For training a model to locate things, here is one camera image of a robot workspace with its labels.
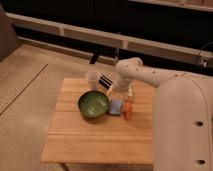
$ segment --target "metal bar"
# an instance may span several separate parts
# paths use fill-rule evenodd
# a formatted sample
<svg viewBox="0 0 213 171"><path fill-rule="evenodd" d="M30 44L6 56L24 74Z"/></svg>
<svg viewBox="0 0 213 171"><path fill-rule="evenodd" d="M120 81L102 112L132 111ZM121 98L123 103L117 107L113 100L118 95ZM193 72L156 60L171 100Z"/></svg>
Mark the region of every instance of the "metal bar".
<svg viewBox="0 0 213 171"><path fill-rule="evenodd" d="M18 27L92 42L113 48L125 49L194 65L197 65L197 61L201 56L213 59L213 53L208 51L202 51L202 53L200 53L199 49L87 29L17 14L7 13L7 15L10 17L12 23Z"/></svg>

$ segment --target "floor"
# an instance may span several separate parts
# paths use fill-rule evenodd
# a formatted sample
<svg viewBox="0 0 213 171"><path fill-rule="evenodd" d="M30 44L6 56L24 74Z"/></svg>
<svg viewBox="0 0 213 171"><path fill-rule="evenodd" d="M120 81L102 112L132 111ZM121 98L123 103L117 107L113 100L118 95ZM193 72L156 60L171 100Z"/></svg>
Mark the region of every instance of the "floor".
<svg viewBox="0 0 213 171"><path fill-rule="evenodd" d="M0 63L0 171L61 171L41 153L57 93L65 77L96 69L110 78L114 67L22 45ZM71 171L151 171L151 166L68 164Z"/></svg>

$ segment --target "small cup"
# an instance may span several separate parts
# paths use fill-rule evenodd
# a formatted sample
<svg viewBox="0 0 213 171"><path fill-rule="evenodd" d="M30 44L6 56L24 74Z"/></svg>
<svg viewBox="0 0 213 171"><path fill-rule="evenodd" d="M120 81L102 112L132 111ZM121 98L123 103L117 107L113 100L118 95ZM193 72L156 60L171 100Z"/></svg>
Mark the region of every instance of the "small cup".
<svg viewBox="0 0 213 171"><path fill-rule="evenodd" d="M90 70L85 74L85 79L88 81L90 90L97 90L101 74L98 71Z"/></svg>

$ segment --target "green bowl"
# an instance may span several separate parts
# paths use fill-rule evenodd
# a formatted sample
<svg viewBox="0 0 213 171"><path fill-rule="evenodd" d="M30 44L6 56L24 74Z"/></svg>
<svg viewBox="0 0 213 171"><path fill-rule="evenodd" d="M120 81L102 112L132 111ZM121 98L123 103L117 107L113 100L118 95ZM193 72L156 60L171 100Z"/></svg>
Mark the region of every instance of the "green bowl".
<svg viewBox="0 0 213 171"><path fill-rule="evenodd" d="M106 114L109 107L108 97L99 91L88 91L78 100L78 108L81 114L89 118Z"/></svg>

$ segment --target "table top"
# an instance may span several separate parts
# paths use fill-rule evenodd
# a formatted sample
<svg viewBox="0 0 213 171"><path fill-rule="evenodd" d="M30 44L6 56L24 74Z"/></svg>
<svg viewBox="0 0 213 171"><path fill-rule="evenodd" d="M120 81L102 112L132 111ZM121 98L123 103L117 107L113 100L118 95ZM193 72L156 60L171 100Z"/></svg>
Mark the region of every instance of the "table top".
<svg viewBox="0 0 213 171"><path fill-rule="evenodd" d="M89 90L81 78L65 78L59 93L42 153L43 162L152 164L152 103L155 89L139 81L132 84L133 116L104 115L84 119L77 107ZM110 98L119 98L115 93Z"/></svg>

